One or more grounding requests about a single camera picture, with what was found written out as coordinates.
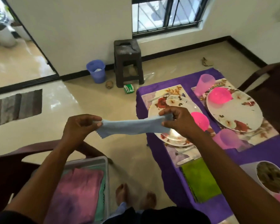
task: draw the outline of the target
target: floral plate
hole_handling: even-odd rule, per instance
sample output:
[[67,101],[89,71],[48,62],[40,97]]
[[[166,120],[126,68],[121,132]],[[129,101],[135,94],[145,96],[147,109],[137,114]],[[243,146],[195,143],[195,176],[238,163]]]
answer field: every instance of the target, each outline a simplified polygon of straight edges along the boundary
[[[178,107],[185,107],[189,110],[190,113],[192,112],[200,112],[200,108],[191,100],[189,100],[186,97],[178,96],[178,95],[168,95],[161,97],[159,99],[156,99],[152,102],[152,105],[149,108],[148,116],[157,116],[159,114],[159,111],[168,107],[168,106],[178,106]],[[166,142],[169,145],[173,146],[180,146],[180,147],[186,147],[189,145],[192,145],[190,141],[188,141],[185,137],[181,136],[179,133],[177,133],[175,130],[170,129],[169,134],[161,134],[161,133],[155,133],[155,135],[161,139],[162,141]]]
[[223,86],[232,94],[232,100],[218,105],[206,97],[206,106],[211,115],[223,126],[238,132],[252,132],[257,130],[263,121],[259,105],[248,94]]

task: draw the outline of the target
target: hand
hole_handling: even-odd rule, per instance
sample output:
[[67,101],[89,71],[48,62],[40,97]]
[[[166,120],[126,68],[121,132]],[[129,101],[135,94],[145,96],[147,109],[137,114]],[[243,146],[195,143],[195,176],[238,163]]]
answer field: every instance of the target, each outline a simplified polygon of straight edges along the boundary
[[195,132],[203,132],[201,128],[195,123],[193,117],[188,109],[184,107],[169,106],[159,112],[160,116],[172,113],[174,121],[162,122],[162,125],[167,128],[176,130],[181,136],[191,139]]
[[69,117],[63,130],[61,142],[71,149],[75,149],[82,144],[87,135],[102,125],[101,122],[93,123],[93,121],[101,120],[101,117],[89,114]]

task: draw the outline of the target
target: gray rug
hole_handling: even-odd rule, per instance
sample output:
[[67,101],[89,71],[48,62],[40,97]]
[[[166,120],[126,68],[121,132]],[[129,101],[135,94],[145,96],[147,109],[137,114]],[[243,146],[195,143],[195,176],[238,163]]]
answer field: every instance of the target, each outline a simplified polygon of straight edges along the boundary
[[40,114],[42,94],[41,89],[0,99],[0,125]]

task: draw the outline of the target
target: blue trash bin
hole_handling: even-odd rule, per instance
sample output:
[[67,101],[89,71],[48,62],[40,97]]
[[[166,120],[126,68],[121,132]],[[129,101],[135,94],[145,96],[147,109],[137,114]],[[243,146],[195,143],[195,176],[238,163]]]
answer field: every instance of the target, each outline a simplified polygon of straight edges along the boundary
[[106,65],[101,60],[93,60],[86,64],[86,69],[90,72],[95,83],[103,83],[106,81],[105,67]]

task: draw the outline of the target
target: window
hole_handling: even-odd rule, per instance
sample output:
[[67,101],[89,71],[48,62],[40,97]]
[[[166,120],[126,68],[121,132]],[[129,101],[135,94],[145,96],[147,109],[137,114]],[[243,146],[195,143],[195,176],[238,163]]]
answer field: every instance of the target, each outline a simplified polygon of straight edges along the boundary
[[132,0],[133,38],[197,27],[208,0]]

